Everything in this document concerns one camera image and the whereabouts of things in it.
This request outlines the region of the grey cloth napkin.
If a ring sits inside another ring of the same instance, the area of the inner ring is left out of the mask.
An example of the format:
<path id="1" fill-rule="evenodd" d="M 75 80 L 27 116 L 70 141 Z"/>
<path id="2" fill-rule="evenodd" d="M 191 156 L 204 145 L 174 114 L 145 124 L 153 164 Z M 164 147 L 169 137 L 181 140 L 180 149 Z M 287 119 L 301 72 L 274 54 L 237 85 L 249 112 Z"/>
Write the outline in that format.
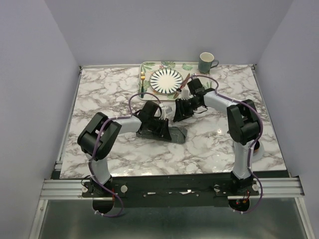
<path id="1" fill-rule="evenodd" d="M 169 130 L 169 134 L 170 134 L 171 139 L 165 139 L 164 137 L 157 136 L 153 132 L 151 132 L 150 130 L 139 130 L 136 133 L 136 137 L 157 140 L 157 141 L 170 142 L 170 143 L 177 143 L 177 144 L 184 144 L 186 142 L 186 137 L 187 137 L 187 129 L 186 128 L 169 126 L 168 130 Z"/>

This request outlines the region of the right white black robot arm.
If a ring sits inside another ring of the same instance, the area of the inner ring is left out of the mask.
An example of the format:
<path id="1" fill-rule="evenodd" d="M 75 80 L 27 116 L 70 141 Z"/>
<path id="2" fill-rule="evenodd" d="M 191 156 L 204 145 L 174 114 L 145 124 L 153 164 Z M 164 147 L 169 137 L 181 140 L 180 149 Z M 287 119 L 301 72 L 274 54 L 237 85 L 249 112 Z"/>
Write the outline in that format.
<path id="1" fill-rule="evenodd" d="M 218 93 L 217 88 L 204 88 L 194 75 L 187 83 L 191 98 L 175 100 L 174 122 L 192 117 L 199 107 L 213 108 L 227 115 L 228 131 L 234 141 L 235 161 L 229 190 L 241 195 L 252 187 L 252 159 L 255 145 L 263 133 L 263 123 L 252 100 L 239 101 Z"/>

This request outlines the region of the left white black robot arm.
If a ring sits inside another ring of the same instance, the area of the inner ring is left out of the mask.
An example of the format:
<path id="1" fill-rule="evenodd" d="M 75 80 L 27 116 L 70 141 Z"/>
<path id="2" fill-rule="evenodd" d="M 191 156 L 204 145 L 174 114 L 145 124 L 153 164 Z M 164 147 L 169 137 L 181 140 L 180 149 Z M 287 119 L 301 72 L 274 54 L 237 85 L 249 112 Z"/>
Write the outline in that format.
<path id="1" fill-rule="evenodd" d="M 171 107 L 147 101 L 141 110 L 128 116 L 110 118 L 101 112 L 94 115 L 78 136 L 77 143 L 89 159 L 91 184 L 98 196 L 115 194 L 110 187 L 112 176 L 108 169 L 107 156 L 118 135 L 136 133 L 155 140 L 171 141 L 166 118 L 171 112 Z"/>

